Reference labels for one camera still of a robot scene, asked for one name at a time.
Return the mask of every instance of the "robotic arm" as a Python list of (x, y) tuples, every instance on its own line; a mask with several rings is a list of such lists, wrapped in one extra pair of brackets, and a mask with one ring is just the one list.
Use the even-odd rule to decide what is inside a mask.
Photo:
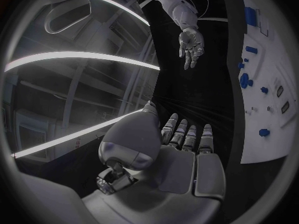
[(204, 53), (204, 39), (197, 30), (197, 10), (186, 0), (157, 0), (181, 29), (179, 56), (186, 56), (185, 70), (194, 68), (199, 56)]

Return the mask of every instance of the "curved light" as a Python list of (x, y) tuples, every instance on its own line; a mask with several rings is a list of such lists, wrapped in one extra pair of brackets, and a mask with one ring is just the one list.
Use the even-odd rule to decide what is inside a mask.
[(79, 136), (83, 136), (87, 133), (91, 133), (93, 131), (96, 131), (98, 129), (101, 129), (101, 128), (104, 128), (106, 126), (109, 126), (111, 124), (114, 124), (118, 121), (120, 121), (122, 118), (132, 114), (132, 113), (129, 113), (129, 114), (126, 114), (126, 115), (123, 115), (121, 117), (118, 117), (118, 118), (115, 118), (115, 119), (112, 119), (110, 121), (107, 121), (107, 122), (104, 122), (104, 123), (101, 123), (101, 124), (98, 124), (96, 126), (92, 126), (90, 128), (87, 128), (87, 129), (84, 129), (84, 130), (81, 130), (79, 132), (76, 132), (76, 133), (72, 133), (72, 134), (69, 134), (67, 136), (64, 136), (62, 138), (58, 138), (58, 139), (55, 139), (55, 140), (52, 140), (50, 142), (47, 142), (47, 143), (43, 143), (41, 145), (38, 145), (38, 146), (35, 146), (35, 147), (32, 147), (32, 148), (28, 148), (28, 149), (25, 149), (23, 151), (20, 151), (18, 153), (13, 153), (11, 156), (12, 157), (15, 157), (15, 158), (20, 158), (20, 157), (23, 157), (23, 156), (26, 156), (26, 155), (29, 155), (29, 154), (32, 154), (32, 153), (36, 153), (38, 151), (42, 151), (46, 148), (50, 148), (50, 147), (53, 147), (53, 146), (56, 146), (60, 143), (63, 143), (63, 142), (66, 142), (66, 141), (69, 141), (71, 139), (74, 139), (74, 138), (77, 138)]
[(141, 16), (137, 15), (135, 12), (131, 11), (130, 9), (127, 9), (125, 6), (122, 6), (120, 4), (118, 4), (117, 2), (115, 1), (112, 1), (112, 0), (102, 0), (102, 1), (106, 1), (114, 6), (117, 6), (123, 10), (125, 10), (126, 12), (132, 14), (134, 17), (138, 18), (140, 21), (144, 22), (146, 25), (150, 26), (150, 24), (145, 20), (143, 19)]
[(109, 60), (109, 61), (119, 61), (119, 62), (134, 64), (138, 66), (148, 67), (158, 71), (160, 70), (158, 66), (153, 66), (148, 63), (144, 63), (141, 61), (136, 61), (124, 57), (119, 57), (119, 56), (112, 56), (112, 55), (92, 53), (92, 52), (81, 52), (81, 51), (58, 51), (58, 52), (39, 53), (39, 54), (26, 56), (18, 60), (12, 61), (6, 65), (4, 72), (30, 62), (48, 60), (54, 58), (91, 58), (91, 59), (100, 59), (100, 60)]

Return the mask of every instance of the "white robotic arm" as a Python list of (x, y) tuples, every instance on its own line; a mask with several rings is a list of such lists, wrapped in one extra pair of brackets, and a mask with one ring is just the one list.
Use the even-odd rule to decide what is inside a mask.
[(199, 56), (204, 53), (204, 39), (197, 30), (197, 10), (186, 0), (157, 0), (172, 20), (182, 29), (179, 35), (179, 56), (186, 56), (185, 70), (195, 67)]

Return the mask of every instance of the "light strip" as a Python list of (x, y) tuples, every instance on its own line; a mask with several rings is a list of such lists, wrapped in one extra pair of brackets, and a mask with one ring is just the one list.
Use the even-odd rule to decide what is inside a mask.
[(122, 6), (120, 4), (118, 4), (117, 2), (115, 1), (112, 1), (112, 0), (102, 0), (102, 1), (106, 1), (114, 6), (117, 6), (125, 11), (127, 11), (128, 13), (132, 14), (134, 17), (138, 18), (140, 21), (143, 21), (146, 25), (150, 26), (150, 24), (145, 20), (143, 19), (141, 16), (137, 15), (135, 12), (131, 11), (130, 9), (127, 9), (125, 6)]
[(18, 153), (14, 153), (12, 154), (12, 157), (15, 157), (15, 158), (20, 158), (20, 157), (23, 157), (23, 156), (26, 156), (26, 155), (29, 155), (29, 154), (32, 154), (32, 153), (35, 153), (35, 152), (38, 152), (38, 151), (41, 151), (41, 150), (44, 150), (46, 148), (50, 148), (50, 147), (53, 147), (53, 146), (56, 146), (60, 143), (63, 143), (63, 142), (66, 142), (66, 141), (69, 141), (71, 139), (74, 139), (74, 138), (77, 138), (79, 136), (83, 136), (85, 134), (88, 134), (90, 132), (93, 132), (93, 131), (96, 131), (98, 129), (101, 129), (101, 128), (104, 128), (106, 126), (109, 126), (113, 123), (116, 123), (118, 121), (120, 121), (122, 118), (132, 114), (132, 113), (129, 113), (129, 114), (126, 114), (126, 115), (123, 115), (121, 117), (118, 117), (118, 118), (115, 118), (115, 119), (112, 119), (110, 121), (107, 121), (107, 122), (104, 122), (104, 123), (101, 123), (101, 124), (98, 124), (96, 126), (92, 126), (90, 128), (87, 128), (87, 129), (84, 129), (84, 130), (81, 130), (79, 132), (76, 132), (76, 133), (72, 133), (72, 134), (69, 134), (67, 136), (64, 136), (62, 138), (58, 138), (56, 140), (52, 140), (50, 142), (47, 142), (47, 143), (43, 143), (41, 145), (38, 145), (38, 146), (35, 146), (35, 147), (32, 147), (32, 148), (29, 148), (29, 149), (25, 149), (23, 151), (20, 151)]
[(81, 52), (81, 51), (58, 51), (58, 52), (39, 53), (39, 54), (26, 56), (18, 60), (12, 61), (6, 65), (5, 72), (23, 64), (27, 64), (34, 61), (54, 59), (54, 58), (91, 58), (91, 59), (100, 59), (100, 60), (109, 60), (109, 61), (119, 61), (119, 62), (134, 64), (138, 66), (148, 67), (158, 71), (160, 70), (158, 66), (153, 66), (148, 63), (144, 63), (141, 61), (136, 61), (124, 57), (119, 57), (119, 56), (112, 56), (112, 55), (92, 53), (92, 52)]

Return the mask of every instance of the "blue knob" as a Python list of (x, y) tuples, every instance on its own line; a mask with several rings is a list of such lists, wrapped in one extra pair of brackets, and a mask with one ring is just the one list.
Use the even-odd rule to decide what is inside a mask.
[(245, 67), (245, 65), (242, 62), (239, 62), (238, 67), (239, 67), (239, 69), (242, 69)]
[(267, 94), (267, 93), (268, 93), (268, 88), (266, 88), (266, 87), (261, 87), (261, 91), (262, 91), (263, 93)]
[(247, 85), (249, 85), (249, 86), (253, 86), (253, 80), (248, 80), (248, 81), (247, 81)]
[(257, 48), (253, 48), (251, 46), (246, 46), (245, 50), (248, 51), (248, 52), (251, 52), (251, 53), (255, 53), (255, 54), (258, 53)]
[(259, 135), (260, 137), (266, 137), (270, 134), (270, 131), (267, 130), (266, 128), (262, 128), (260, 131), (259, 131)]
[(243, 89), (245, 89), (247, 87), (248, 80), (249, 80), (248, 74), (243, 73), (243, 75), (240, 77), (240, 85)]

